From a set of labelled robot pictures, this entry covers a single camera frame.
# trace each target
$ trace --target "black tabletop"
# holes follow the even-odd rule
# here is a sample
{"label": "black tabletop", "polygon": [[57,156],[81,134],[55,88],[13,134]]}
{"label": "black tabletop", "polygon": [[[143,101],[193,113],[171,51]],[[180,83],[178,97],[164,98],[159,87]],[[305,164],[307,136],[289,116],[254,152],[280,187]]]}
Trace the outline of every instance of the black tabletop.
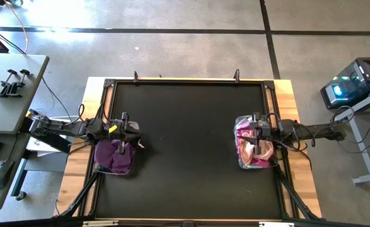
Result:
{"label": "black tabletop", "polygon": [[244,171],[235,118],[263,113],[262,88],[119,85],[114,118],[144,133],[132,177],[105,175],[97,218],[281,218],[273,169]]}

